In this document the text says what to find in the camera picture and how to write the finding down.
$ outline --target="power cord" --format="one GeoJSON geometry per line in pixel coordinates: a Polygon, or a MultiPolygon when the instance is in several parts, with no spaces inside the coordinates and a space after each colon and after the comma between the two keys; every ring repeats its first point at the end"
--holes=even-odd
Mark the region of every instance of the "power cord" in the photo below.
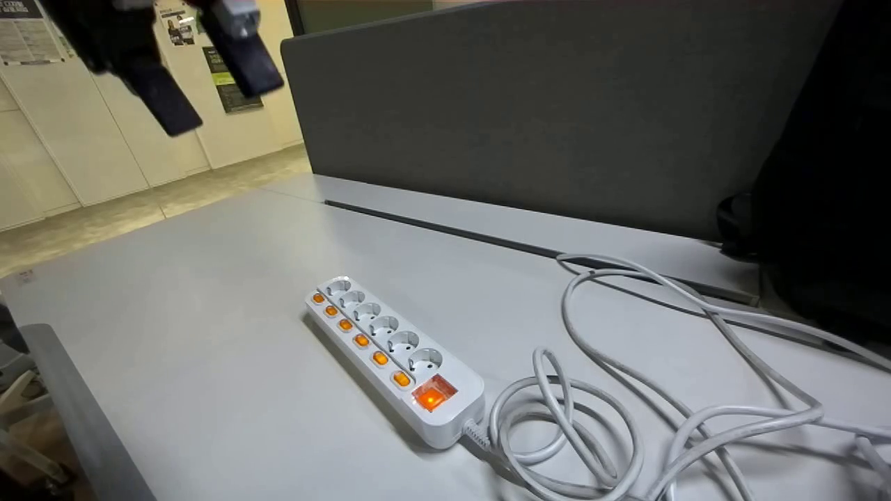
{"type": "MultiPolygon", "coordinates": [[[[772,318],[762,311],[745,311],[745,309],[726,309],[705,302],[692,291],[637,265],[630,260],[612,260],[612,257],[595,257],[595,254],[567,254],[557,260],[560,267],[566,267],[573,278],[562,291],[560,297],[560,318],[567,331],[567,336],[580,345],[580,350],[595,363],[606,375],[612,375],[617,385],[624,385],[630,392],[634,392],[648,410],[653,410],[672,430],[672,446],[663,463],[663,470],[658,483],[645,488],[644,501],[658,501],[659,496],[666,501],[677,494],[677,480],[690,467],[692,463],[708,463],[709,467],[724,467],[726,477],[718,477],[724,483],[724,491],[734,499],[755,499],[743,470],[731,463],[726,446],[775,434],[783,430],[800,430],[800,426],[821,426],[832,432],[854,434],[854,451],[865,460],[865,466],[891,488],[891,467],[878,455],[878,446],[891,444],[891,432],[885,430],[869,430],[857,424],[837,424],[825,417],[821,403],[804,392],[800,385],[786,380],[780,371],[775,371],[768,363],[762,363],[737,334],[730,324],[745,324],[761,327],[768,334],[776,334],[783,341],[816,341],[832,348],[840,348],[851,357],[857,357],[865,364],[873,364],[880,371],[891,373],[891,363],[873,350],[865,350],[843,336],[834,336],[829,331],[812,329],[808,324],[794,324],[786,318],[772,318]],[[603,267],[576,267],[573,263],[603,263],[603,267]],[[680,297],[684,297],[690,307],[701,311],[705,320],[709,320],[718,334],[743,357],[743,363],[751,368],[755,375],[761,375],[776,395],[791,395],[802,407],[791,410],[787,403],[780,410],[772,407],[743,407],[743,403],[722,403],[709,410],[690,413],[680,398],[673,398],[666,387],[659,387],[653,380],[644,375],[641,371],[602,355],[594,348],[576,329],[571,318],[571,297],[582,285],[603,285],[606,278],[644,278],[652,285],[659,285],[680,297]],[[724,432],[708,432],[708,424],[715,417],[745,417],[748,424],[731,426],[724,432]]],[[[492,400],[484,432],[467,430],[466,437],[488,451],[491,463],[503,470],[511,483],[523,485],[539,499],[630,499],[630,491],[634,488],[641,470],[644,470],[644,448],[641,448],[641,432],[633,421],[633,416],[620,407],[617,398],[609,398],[606,392],[595,391],[594,385],[567,380],[560,368],[560,360],[550,350],[538,348],[531,355],[531,371],[535,375],[521,380],[500,391],[500,395],[492,400]],[[620,424],[624,434],[609,426],[603,416],[599,416],[594,407],[582,403],[573,392],[582,392],[588,398],[602,400],[609,407],[620,424]],[[620,458],[606,455],[603,446],[594,437],[589,424],[582,426],[580,416],[588,416],[602,434],[606,434],[612,444],[624,444],[620,458]],[[510,437],[521,424],[531,421],[548,421],[557,426],[557,434],[538,451],[511,451],[510,437]],[[562,483],[555,477],[543,477],[531,470],[535,466],[557,458],[566,446],[576,451],[582,466],[594,474],[594,485],[576,485],[562,483]]]]}

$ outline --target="black object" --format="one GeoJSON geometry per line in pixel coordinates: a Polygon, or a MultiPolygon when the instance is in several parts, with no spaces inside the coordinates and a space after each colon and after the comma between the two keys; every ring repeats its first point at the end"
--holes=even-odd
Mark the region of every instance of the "black object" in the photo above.
{"type": "Polygon", "coordinates": [[[821,327],[891,341],[891,2],[847,0],[724,249],[821,327]]]}
{"type": "Polygon", "coordinates": [[[113,73],[179,136],[201,125],[197,112],[179,90],[156,46],[154,8],[113,11],[108,0],[45,0],[92,73],[113,73]]]}
{"type": "Polygon", "coordinates": [[[17,329],[6,303],[0,303],[0,343],[20,350],[20,355],[28,355],[23,331],[17,329]]]}
{"type": "Polygon", "coordinates": [[[257,34],[244,39],[230,39],[211,14],[201,14],[201,25],[205,37],[215,43],[221,59],[226,62],[233,83],[243,90],[244,98],[259,98],[285,87],[266,48],[257,34]]]}

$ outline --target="table surface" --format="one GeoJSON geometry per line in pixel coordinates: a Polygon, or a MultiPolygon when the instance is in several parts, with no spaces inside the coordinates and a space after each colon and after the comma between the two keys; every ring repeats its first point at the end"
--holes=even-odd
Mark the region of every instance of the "table surface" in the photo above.
{"type": "MultiPolygon", "coordinates": [[[[335,178],[297,178],[119,238],[2,282],[97,499],[521,499],[466,448],[424,451],[317,341],[304,295],[357,277],[488,382],[488,398],[550,348],[571,375],[620,395],[658,474],[669,430],[566,336],[567,272],[550,260],[330,208],[346,201],[566,250],[641,260],[751,293],[758,277],[705,242],[335,178]]],[[[687,407],[775,403],[698,318],[585,286],[576,320],[602,350],[687,407]]],[[[743,334],[829,417],[885,426],[891,380],[786,341],[743,334]]],[[[832,460],[851,441],[818,430],[734,448],[762,499],[873,499],[869,470],[832,460]]],[[[722,499],[690,474],[681,499],[722,499]]]]}

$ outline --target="gray partition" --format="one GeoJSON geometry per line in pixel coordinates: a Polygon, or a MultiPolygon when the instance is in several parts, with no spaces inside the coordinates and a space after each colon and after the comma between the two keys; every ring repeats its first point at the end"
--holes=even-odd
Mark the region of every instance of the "gray partition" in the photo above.
{"type": "Polygon", "coordinates": [[[282,54],[315,172],[715,238],[837,5],[495,2],[282,54]]]}

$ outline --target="socket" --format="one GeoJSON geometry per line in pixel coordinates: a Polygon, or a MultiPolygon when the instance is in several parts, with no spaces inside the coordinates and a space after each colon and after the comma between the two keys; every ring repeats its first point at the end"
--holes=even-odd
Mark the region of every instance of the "socket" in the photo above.
{"type": "Polygon", "coordinates": [[[484,382],[349,277],[305,297],[308,318],[425,446],[450,448],[484,416],[484,382]]]}

